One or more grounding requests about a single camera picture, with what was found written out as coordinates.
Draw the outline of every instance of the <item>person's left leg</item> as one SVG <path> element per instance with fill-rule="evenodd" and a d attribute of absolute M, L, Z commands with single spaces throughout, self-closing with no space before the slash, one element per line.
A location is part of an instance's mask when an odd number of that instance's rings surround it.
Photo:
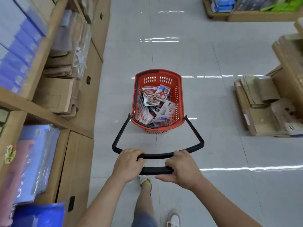
<path fill-rule="evenodd" d="M 140 176 L 141 192 L 134 210 L 134 221 L 131 227 L 157 227 L 153 218 L 151 181 L 146 176 Z"/>

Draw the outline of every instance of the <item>red shopping basket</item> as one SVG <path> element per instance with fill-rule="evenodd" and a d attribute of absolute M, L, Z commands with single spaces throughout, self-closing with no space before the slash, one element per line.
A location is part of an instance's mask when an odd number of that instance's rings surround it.
<path fill-rule="evenodd" d="M 168 127 L 155 127 L 151 125 L 146 125 L 138 121 L 138 97 L 139 94 L 142 94 L 142 87 L 144 86 L 152 86 L 157 87 L 160 84 L 164 86 L 168 86 L 171 88 L 171 101 L 176 104 L 176 111 L 174 120 L 176 121 L 172 126 Z M 198 131 L 194 128 L 191 122 L 188 120 L 187 115 L 184 116 L 184 106 L 183 106 L 183 94 L 182 94 L 182 78 L 179 74 L 164 70 L 164 69 L 151 69 L 147 71 L 140 72 L 135 76 L 134 83 L 134 96 L 133 96 L 133 104 L 131 114 L 128 115 L 127 120 L 123 124 L 120 132 L 118 133 L 113 145 L 112 149 L 114 152 L 120 154 L 122 149 L 117 148 L 117 144 L 119 139 L 127 126 L 129 121 L 132 121 L 137 126 L 143 128 L 145 131 L 153 134 L 160 134 L 167 132 L 170 129 L 174 129 L 184 123 L 186 121 L 188 125 L 193 130 L 194 134 L 200 141 L 199 144 L 194 145 L 192 147 L 186 148 L 189 153 L 195 152 L 204 147 L 204 140 L 199 135 Z M 173 152 L 165 153 L 165 154 L 142 154 L 140 158 L 144 159 L 167 159 L 173 156 Z M 142 169 L 141 175 L 158 175 L 158 174 L 171 174 L 173 169 L 170 167 L 144 167 Z"/>

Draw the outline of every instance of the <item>basket rim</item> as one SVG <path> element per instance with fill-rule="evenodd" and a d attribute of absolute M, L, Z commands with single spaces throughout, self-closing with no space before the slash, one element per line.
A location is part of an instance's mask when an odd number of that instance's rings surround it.
<path fill-rule="evenodd" d="M 179 107 L 182 108 L 182 111 L 180 112 L 180 121 L 176 122 L 174 125 L 172 126 L 168 126 L 168 127 L 157 127 L 157 128 L 151 128 L 150 126 L 146 125 L 146 126 L 143 126 L 141 124 L 139 124 L 136 119 L 135 119 L 135 110 L 136 110 L 136 105 L 137 105 L 137 87 L 138 87 L 138 78 L 140 76 L 143 76 L 145 74 L 150 74 L 150 73 L 160 73 L 161 71 L 164 71 L 164 72 L 169 72 L 170 74 L 173 74 L 174 76 L 176 76 L 178 78 L 178 92 L 180 93 L 179 95 Z M 150 131 L 168 131 L 168 130 L 171 130 L 171 129 L 174 129 L 180 125 L 182 125 L 185 120 L 184 120 L 184 116 L 185 116 L 185 113 L 184 113 L 184 103 L 183 103 L 183 91 L 182 91 L 182 77 L 181 75 L 179 75 L 178 73 L 175 73 L 173 71 L 170 71 L 170 70 L 166 70 L 166 69 L 149 69 L 149 70 L 145 70 L 145 71 L 142 71 L 142 72 L 139 72 L 135 75 L 135 81 L 134 81 L 134 95 L 133 95 L 133 102 L 132 102 L 132 111 L 131 111 L 131 121 L 143 128 L 143 129 L 146 129 L 146 130 L 150 130 Z"/>

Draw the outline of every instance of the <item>floor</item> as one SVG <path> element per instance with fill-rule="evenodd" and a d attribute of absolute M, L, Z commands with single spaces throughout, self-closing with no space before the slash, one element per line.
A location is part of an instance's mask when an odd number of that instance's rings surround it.
<path fill-rule="evenodd" d="M 131 112 L 133 77 L 143 70 L 163 68 L 183 76 L 184 111 L 205 140 L 205 147 L 192 154 L 203 175 L 264 227 L 302 226 L 303 139 L 251 137 L 233 90 L 240 75 L 265 75 L 275 68 L 278 60 L 272 43 L 295 32 L 289 22 L 209 21 L 202 0 L 112 0 L 89 204 L 117 158 L 111 146 Z M 164 153 L 197 143 L 187 124 L 154 135 L 130 122 L 118 147 Z M 164 166 L 164 161 L 146 164 Z M 173 208 L 183 226 L 216 226 L 189 191 L 154 178 L 152 184 L 159 227 L 165 226 Z M 139 192 L 138 181 L 127 184 L 112 226 L 131 226 Z"/>

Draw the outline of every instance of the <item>shoe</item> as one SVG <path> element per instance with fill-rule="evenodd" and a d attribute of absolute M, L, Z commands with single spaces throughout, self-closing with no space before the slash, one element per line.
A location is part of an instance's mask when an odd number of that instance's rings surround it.
<path fill-rule="evenodd" d="M 171 210 L 167 219 L 167 227 L 181 227 L 180 216 L 176 210 Z"/>
<path fill-rule="evenodd" d="M 143 186 L 143 184 L 148 184 L 150 187 L 150 191 L 152 190 L 152 182 L 147 176 L 139 175 L 139 179 L 140 179 L 139 182 L 141 187 Z"/>

